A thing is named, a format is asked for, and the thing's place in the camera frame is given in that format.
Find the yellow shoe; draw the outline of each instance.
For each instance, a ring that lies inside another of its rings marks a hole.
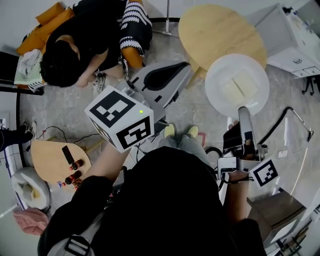
[[[199,132],[199,129],[197,126],[192,126],[186,135],[189,135],[189,137],[193,137],[193,138],[196,138],[198,136],[198,132]]]
[[[175,131],[175,127],[172,123],[169,124],[169,126],[166,126],[164,128],[164,137],[168,137],[168,136],[175,136],[176,131]]]

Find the small red bottle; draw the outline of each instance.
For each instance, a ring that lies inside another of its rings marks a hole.
[[[81,166],[84,165],[84,161],[79,159],[78,161],[75,161],[71,164],[71,166],[69,167],[70,171],[72,170],[78,170]]]
[[[65,178],[64,182],[70,185],[73,181],[81,177],[81,171],[77,170],[74,174],[71,174],[69,177]]]

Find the white machine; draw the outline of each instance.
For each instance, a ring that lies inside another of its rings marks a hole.
[[[178,98],[191,76],[187,62],[151,64],[131,81],[107,86],[85,113],[102,137],[119,152],[127,151],[166,127],[165,108]]]

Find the white wall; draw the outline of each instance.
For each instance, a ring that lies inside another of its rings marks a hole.
[[[0,214],[16,202],[8,171],[2,164],[0,165]],[[0,255],[36,256],[38,241],[39,236],[25,234],[21,230],[11,212],[0,218]]]
[[[0,0],[0,51],[17,55],[25,35],[39,23],[36,16],[54,5],[56,0]],[[72,5],[77,0],[64,0]]]
[[[0,115],[8,113],[9,128],[16,129],[16,99],[17,94],[0,91]],[[10,147],[11,152],[19,152],[19,147]],[[10,157],[15,168],[21,168],[20,155]],[[0,163],[0,214],[17,203],[16,194],[12,188],[9,172],[5,161]],[[36,256],[39,237],[25,234],[15,221],[12,213],[0,218],[0,255],[2,256]]]
[[[79,0],[64,0],[66,6],[72,6]],[[276,3],[300,8],[309,0],[171,0],[170,17],[181,17],[191,6],[205,3],[229,7],[247,16],[257,10]],[[50,8],[56,0],[0,0],[0,51],[17,54],[16,48],[26,34],[38,25],[35,17]],[[143,0],[151,18],[167,15],[167,0]]]
[[[16,105],[17,105],[17,94],[12,92],[0,91],[0,114],[9,114],[9,129],[16,130]],[[9,154],[19,153],[19,146],[12,145],[8,147]],[[0,158],[4,157],[4,153],[0,152]],[[19,154],[14,154],[10,157],[13,172],[17,169],[22,168],[21,158]]]

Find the wooden board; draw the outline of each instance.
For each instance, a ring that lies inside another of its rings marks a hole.
[[[247,55],[266,68],[262,38],[234,10],[214,4],[196,5],[181,17],[178,31],[186,52],[205,71],[220,57],[235,53]]]
[[[82,175],[91,167],[89,157],[78,145],[36,139],[31,143],[31,157],[36,172],[44,181],[51,184],[64,182],[66,177],[75,172],[69,170],[71,165],[62,151],[65,146],[68,146],[74,161],[83,160],[84,165],[79,168]]]

